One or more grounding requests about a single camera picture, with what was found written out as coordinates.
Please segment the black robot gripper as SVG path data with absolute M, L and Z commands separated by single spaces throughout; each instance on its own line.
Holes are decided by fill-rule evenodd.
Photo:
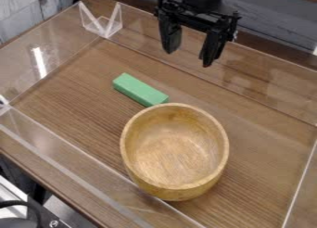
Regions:
M 155 9 L 162 48 L 167 54 L 178 49 L 182 40 L 182 26 L 208 32 L 199 52 L 204 67 L 220 58 L 226 40 L 237 39 L 240 11 L 228 6 L 224 0 L 158 0 Z M 216 28 L 220 25 L 225 32 Z

